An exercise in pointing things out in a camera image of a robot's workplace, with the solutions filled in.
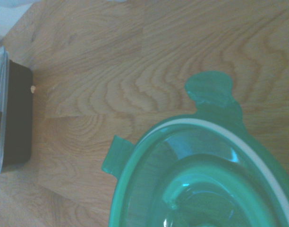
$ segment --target lid tab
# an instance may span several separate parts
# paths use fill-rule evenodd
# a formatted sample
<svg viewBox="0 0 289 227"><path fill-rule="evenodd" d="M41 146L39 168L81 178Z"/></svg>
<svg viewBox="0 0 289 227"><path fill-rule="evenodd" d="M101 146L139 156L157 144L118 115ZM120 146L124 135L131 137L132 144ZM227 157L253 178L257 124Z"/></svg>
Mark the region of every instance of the lid tab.
<svg viewBox="0 0 289 227"><path fill-rule="evenodd" d="M187 94L195 101L197 115L208 115L246 130L242 122L241 106L231 94L232 87L230 76L220 71L195 74L185 85Z"/></svg>

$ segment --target white rubber seal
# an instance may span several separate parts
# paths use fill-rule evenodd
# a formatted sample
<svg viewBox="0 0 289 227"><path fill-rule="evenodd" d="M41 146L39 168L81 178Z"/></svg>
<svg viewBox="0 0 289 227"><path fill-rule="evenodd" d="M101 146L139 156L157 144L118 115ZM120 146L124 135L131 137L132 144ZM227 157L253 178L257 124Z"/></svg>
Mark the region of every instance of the white rubber seal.
<svg viewBox="0 0 289 227"><path fill-rule="evenodd" d="M172 120L169 122L166 122L154 130L152 130L149 134L147 134L140 143L145 140L148 136L150 136L152 133L156 132L157 130L160 130L164 127L175 125L175 124L192 124L192 125L198 125L207 129L210 129L212 131L215 131L221 135L223 135L225 138L229 139L231 142L233 142L236 146L238 146L258 167L258 169L261 171L261 173L265 176L268 184L271 186L274 194L279 200L279 203L283 209L283 212L285 214L286 220L289 224L289 201L286 198L286 195L284 191L282 190L280 184L270 171L270 169L267 167L267 165L263 162L263 160L255 153L253 149L251 149L243 140L241 140L238 136L230 132L229 130L208 122L204 120L194 119L194 118L181 118Z"/></svg>

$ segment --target green lid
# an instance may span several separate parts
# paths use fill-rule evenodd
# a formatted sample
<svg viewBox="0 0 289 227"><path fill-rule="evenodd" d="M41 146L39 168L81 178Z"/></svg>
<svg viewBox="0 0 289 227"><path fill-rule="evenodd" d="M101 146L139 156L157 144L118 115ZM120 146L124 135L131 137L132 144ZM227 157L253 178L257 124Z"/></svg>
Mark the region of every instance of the green lid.
<svg viewBox="0 0 289 227"><path fill-rule="evenodd" d="M118 179L110 227L289 227L289 176L247 133L231 89L222 72L196 74L195 114L136 145L114 137L102 165Z"/></svg>

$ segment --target wood grain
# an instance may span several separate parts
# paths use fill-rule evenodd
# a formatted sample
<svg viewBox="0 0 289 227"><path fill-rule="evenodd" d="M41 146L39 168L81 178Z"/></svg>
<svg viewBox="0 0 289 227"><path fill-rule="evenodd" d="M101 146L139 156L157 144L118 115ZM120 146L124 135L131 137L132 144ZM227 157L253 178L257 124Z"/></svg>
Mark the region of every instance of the wood grain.
<svg viewBox="0 0 289 227"><path fill-rule="evenodd" d="M108 225L114 134L136 143L196 111L204 70L234 81L244 123L289 174L289 1L42 0L2 40L34 73L33 153L0 175L0 226Z"/></svg>

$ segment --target food crumb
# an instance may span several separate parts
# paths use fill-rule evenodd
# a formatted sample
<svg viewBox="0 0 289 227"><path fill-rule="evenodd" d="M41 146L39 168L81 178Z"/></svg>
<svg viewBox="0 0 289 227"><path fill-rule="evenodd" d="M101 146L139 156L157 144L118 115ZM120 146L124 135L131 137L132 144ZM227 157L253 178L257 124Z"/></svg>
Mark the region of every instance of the food crumb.
<svg viewBox="0 0 289 227"><path fill-rule="evenodd" d="M32 85L30 89L31 89L31 93L34 94L36 87Z"/></svg>

